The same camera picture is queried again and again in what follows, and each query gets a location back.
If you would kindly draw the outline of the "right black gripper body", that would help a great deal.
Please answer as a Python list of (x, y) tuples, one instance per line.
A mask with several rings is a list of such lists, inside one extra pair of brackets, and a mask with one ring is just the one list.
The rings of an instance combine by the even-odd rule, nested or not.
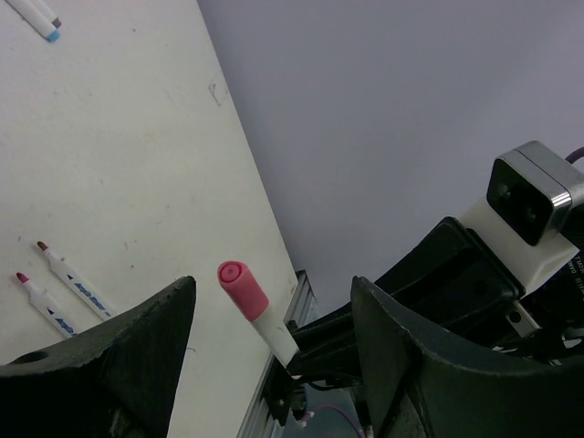
[[(372, 287), (403, 307), (478, 345), (506, 335), (503, 313), (525, 290), (478, 234), (444, 218)], [(362, 365), (353, 305), (296, 330), (295, 365)]]

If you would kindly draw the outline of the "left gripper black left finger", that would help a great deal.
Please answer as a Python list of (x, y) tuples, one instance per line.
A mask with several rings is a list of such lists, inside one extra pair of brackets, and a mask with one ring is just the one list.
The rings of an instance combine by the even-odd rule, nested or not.
[(191, 334), (196, 282), (1, 368), (4, 437), (164, 437)]

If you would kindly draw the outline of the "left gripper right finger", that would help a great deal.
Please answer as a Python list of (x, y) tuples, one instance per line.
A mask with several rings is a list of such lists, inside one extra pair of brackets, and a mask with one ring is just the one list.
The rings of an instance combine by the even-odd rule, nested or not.
[(582, 436), (582, 364), (544, 365), (476, 345), (365, 277), (353, 278), (350, 296), (377, 436), (396, 435), (405, 398), (428, 437)]

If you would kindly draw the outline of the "purple capped marker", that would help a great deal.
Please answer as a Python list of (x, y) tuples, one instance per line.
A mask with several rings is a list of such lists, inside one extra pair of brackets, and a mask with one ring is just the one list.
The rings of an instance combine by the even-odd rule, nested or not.
[(76, 337), (79, 330), (65, 315), (57, 301), (22, 272), (16, 278), (28, 294), (30, 305), (65, 339)]

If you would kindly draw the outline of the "brown capped marker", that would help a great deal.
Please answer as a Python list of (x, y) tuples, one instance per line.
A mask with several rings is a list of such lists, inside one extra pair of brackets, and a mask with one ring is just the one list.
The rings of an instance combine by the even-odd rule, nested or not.
[(37, 241), (36, 245), (48, 261), (50, 271), (101, 320), (106, 321), (117, 315), (114, 307), (68, 263), (65, 257), (57, 254), (42, 241)]

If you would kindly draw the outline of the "pink capped marker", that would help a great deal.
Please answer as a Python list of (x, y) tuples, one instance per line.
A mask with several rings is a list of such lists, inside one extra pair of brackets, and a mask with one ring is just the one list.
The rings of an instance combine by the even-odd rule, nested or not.
[(243, 262), (225, 261), (217, 269), (217, 279), (276, 360), (286, 369), (298, 354), (299, 347), (284, 320), (272, 309), (268, 296), (249, 267)]

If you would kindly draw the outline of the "light blue capped marker right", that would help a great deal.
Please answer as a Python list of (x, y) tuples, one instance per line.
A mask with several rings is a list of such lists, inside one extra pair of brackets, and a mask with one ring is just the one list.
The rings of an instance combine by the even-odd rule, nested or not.
[(59, 28), (55, 28), (30, 0), (6, 0), (6, 2), (47, 42), (53, 43), (60, 38)]

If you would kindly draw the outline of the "aluminium rail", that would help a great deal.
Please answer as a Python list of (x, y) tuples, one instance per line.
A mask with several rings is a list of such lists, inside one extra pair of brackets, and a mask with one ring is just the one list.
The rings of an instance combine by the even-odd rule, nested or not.
[(299, 353), (292, 332), (308, 323), (313, 304), (308, 275), (298, 271), (297, 286), (285, 316), (277, 315), (270, 308), (254, 322), (254, 327), (269, 347), (270, 357), (237, 433), (239, 437), (280, 437), (292, 411), (304, 410), (304, 384), (299, 377), (289, 373), (287, 366)]

